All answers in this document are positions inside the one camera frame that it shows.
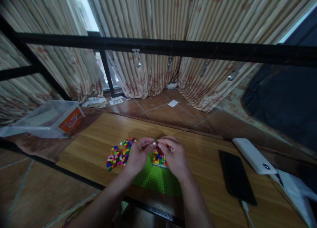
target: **curtain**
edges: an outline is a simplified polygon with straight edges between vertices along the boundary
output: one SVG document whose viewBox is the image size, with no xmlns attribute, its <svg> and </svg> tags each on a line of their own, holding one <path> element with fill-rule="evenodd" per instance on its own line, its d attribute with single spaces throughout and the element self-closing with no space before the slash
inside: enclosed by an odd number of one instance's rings
<svg viewBox="0 0 317 228">
<path fill-rule="evenodd" d="M 74 1 L 1 0 L 0 11 L 17 32 L 87 35 Z M 0 51 L 6 52 L 9 46 L 14 52 L 14 46 L 3 36 L 1 41 Z M 83 102 L 89 97 L 103 95 L 100 69 L 93 50 L 40 45 L 29 47 L 73 100 Z M 26 65 L 26 60 L 16 50 L 13 55 L 19 55 L 19 58 L 10 57 L 10 54 L 6 54 L 5 59 L 2 57 L 2 64 L 7 65 L 1 66 L 1 69 Z M 12 109 L 0 112 L 2 125 L 19 119 L 47 100 L 61 99 L 38 74 L 0 82 L 0 87 L 0 107 L 7 105 L 6 108 Z"/>
<path fill-rule="evenodd" d="M 316 0 L 195 0 L 187 41 L 277 44 Z M 209 112 L 258 64 L 183 57 L 179 92 Z M 228 76 L 238 72 L 233 81 Z"/>
<path fill-rule="evenodd" d="M 90 4 L 102 36 L 184 40 L 193 0 L 90 0 Z M 133 53 L 109 55 L 124 94 L 132 98 L 161 93 L 180 63 L 180 57 L 174 57 L 168 73 L 168 56 L 140 54 L 137 68 Z"/>
<path fill-rule="evenodd" d="M 316 0 L 90 0 L 107 37 L 276 44 Z M 209 112 L 255 67 L 255 63 L 113 53 L 123 91 L 129 97 L 159 94 L 171 81 L 196 109 Z M 232 71 L 233 81 L 228 81 Z"/>
</svg>

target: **charging cable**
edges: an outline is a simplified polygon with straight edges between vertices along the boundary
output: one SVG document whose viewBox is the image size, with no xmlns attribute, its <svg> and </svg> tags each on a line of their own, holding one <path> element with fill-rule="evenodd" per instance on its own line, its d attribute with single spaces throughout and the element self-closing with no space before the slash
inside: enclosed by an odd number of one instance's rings
<svg viewBox="0 0 317 228">
<path fill-rule="evenodd" d="M 251 223 L 251 226 L 252 226 L 253 228 L 255 228 L 254 225 L 253 225 L 253 223 L 252 223 L 252 220 L 251 220 L 251 218 L 250 218 L 250 216 L 249 216 L 249 208 L 248 208 L 247 203 L 246 203 L 245 201 L 240 201 L 240 202 L 241 202 L 242 208 L 245 210 L 245 213 L 247 214 L 247 217 L 248 217 L 248 219 L 249 219 L 249 221 L 250 221 L 250 223 Z"/>
</svg>

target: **brick wall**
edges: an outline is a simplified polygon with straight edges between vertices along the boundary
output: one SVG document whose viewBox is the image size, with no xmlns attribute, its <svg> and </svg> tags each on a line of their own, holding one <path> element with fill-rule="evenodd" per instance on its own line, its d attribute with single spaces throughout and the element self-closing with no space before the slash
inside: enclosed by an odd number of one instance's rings
<svg viewBox="0 0 317 228">
<path fill-rule="evenodd" d="M 254 68 L 253 71 L 251 71 L 241 82 L 240 84 L 231 91 L 231 93 L 228 94 L 227 97 L 224 98 L 224 100 L 217 106 L 218 108 L 228 112 L 234 117 L 237 117 L 255 127 L 258 129 L 261 129 L 268 133 L 271 136 L 276 137 L 278 140 L 284 142 L 285 144 L 292 145 L 301 151 L 305 152 L 308 155 L 311 155 L 315 158 L 317 158 L 317 153 L 309 150 L 308 148 L 294 142 L 292 139 L 284 135 L 283 133 L 267 126 L 263 122 L 255 119 L 254 117 L 249 116 L 241 104 L 241 98 L 248 87 L 251 79 L 253 76 L 257 73 L 259 68 L 261 67 L 261 64 Z"/>
</svg>

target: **black cloth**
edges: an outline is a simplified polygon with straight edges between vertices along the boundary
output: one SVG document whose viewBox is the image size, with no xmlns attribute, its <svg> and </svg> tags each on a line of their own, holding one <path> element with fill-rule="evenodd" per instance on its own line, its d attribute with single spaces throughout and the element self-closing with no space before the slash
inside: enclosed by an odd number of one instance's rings
<svg viewBox="0 0 317 228">
<path fill-rule="evenodd" d="M 317 69 L 264 65 L 242 102 L 255 118 L 317 151 Z"/>
</svg>

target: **tile floor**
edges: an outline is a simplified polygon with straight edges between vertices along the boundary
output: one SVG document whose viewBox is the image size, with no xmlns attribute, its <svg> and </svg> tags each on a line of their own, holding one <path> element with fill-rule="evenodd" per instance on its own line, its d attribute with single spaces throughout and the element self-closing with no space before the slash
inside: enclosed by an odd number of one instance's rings
<svg viewBox="0 0 317 228">
<path fill-rule="evenodd" d="M 167 104 L 173 99 L 179 103 L 172 108 Z M 104 110 L 229 138 L 246 137 L 261 146 L 290 151 L 280 141 L 222 110 L 215 108 L 209 113 L 196 110 L 176 89 L 164 90 L 160 95 L 146 99 L 124 100 L 123 104 L 116 106 L 108 104 Z M 2 227 L 61 227 L 72 211 L 99 192 L 32 159 L 3 149 L 0 149 L 0 181 L 0 222 L 5 224 Z M 156 221 L 149 213 L 134 212 L 147 216 L 149 221 Z M 136 223 L 128 227 L 141 225 Z M 155 227 L 168 225 L 160 220 Z"/>
<path fill-rule="evenodd" d="M 173 99 L 179 103 L 172 108 L 168 106 L 168 104 Z M 107 104 L 105 110 L 206 133 L 213 133 L 210 126 L 206 124 L 206 119 L 210 117 L 215 110 L 210 113 L 205 113 L 195 109 L 176 89 L 164 90 L 161 94 L 146 99 L 130 99 L 128 101 L 124 99 L 122 104 L 115 106 Z"/>
</svg>

